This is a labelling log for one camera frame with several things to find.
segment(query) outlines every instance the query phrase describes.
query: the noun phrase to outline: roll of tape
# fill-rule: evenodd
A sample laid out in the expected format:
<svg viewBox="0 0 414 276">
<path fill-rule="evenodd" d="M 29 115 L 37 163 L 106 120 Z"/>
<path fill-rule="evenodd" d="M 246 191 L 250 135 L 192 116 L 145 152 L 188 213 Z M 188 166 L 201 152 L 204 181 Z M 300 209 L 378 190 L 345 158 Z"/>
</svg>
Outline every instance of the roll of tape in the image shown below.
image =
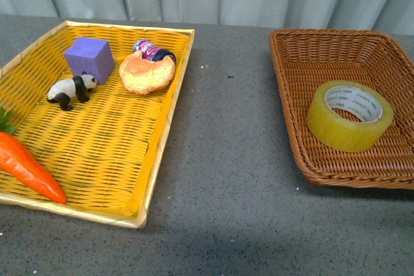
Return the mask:
<svg viewBox="0 0 414 276">
<path fill-rule="evenodd" d="M 333 109 L 355 115 L 361 122 L 342 118 Z M 323 144 L 345 152 L 372 147 L 393 121 L 393 109 L 375 90 L 351 81 L 321 85 L 309 107 L 306 123 Z"/>
</svg>

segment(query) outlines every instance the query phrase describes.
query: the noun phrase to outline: foam cube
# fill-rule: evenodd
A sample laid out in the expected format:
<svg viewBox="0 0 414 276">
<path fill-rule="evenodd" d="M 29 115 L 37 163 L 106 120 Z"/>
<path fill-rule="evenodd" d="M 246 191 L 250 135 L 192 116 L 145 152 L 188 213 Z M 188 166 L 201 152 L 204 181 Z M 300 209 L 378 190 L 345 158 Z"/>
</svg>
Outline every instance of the foam cube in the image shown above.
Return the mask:
<svg viewBox="0 0 414 276">
<path fill-rule="evenodd" d="M 86 71 L 96 78 L 97 84 L 104 84 L 115 68 L 107 40 L 78 37 L 63 55 L 73 76 L 80 76 Z"/>
</svg>

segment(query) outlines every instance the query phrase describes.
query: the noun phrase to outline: small bottle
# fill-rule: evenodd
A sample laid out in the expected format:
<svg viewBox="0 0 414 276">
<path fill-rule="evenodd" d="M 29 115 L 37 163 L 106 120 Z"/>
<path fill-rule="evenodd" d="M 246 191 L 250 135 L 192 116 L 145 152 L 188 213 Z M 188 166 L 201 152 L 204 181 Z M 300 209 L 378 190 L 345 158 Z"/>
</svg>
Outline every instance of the small bottle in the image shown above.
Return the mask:
<svg viewBox="0 0 414 276">
<path fill-rule="evenodd" d="M 132 52 L 142 51 L 142 58 L 148 59 L 149 61 L 160 61 L 166 56 L 171 57 L 171 59 L 176 62 L 175 55 L 164 48 L 160 48 L 154 45 L 147 39 L 138 40 L 132 49 Z"/>
</svg>

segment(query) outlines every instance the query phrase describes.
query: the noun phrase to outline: toy panda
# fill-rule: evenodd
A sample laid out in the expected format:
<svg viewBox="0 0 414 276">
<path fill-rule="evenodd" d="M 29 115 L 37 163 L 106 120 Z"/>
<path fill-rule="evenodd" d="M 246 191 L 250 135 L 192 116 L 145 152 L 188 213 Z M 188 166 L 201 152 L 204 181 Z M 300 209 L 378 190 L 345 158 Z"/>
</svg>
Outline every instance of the toy panda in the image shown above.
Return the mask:
<svg viewBox="0 0 414 276">
<path fill-rule="evenodd" d="M 89 100 L 87 91 L 96 86 L 96 78 L 86 72 L 82 72 L 81 76 L 75 76 L 72 79 L 64 79 L 56 82 L 50 88 L 47 94 L 49 103 L 59 103 L 60 109 L 63 111 L 72 110 L 69 105 L 71 98 L 77 96 L 81 103 Z"/>
</svg>

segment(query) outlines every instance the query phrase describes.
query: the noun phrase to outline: panda head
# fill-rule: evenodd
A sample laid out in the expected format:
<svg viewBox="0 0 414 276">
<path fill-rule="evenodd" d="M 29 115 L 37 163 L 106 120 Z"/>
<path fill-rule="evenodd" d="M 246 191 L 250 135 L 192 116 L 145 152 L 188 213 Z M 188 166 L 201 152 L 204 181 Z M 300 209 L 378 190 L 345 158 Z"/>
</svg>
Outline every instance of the panda head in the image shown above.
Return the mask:
<svg viewBox="0 0 414 276">
<path fill-rule="evenodd" d="M 96 78 L 85 71 L 82 72 L 81 78 L 87 89 L 93 89 L 96 86 Z"/>
</svg>

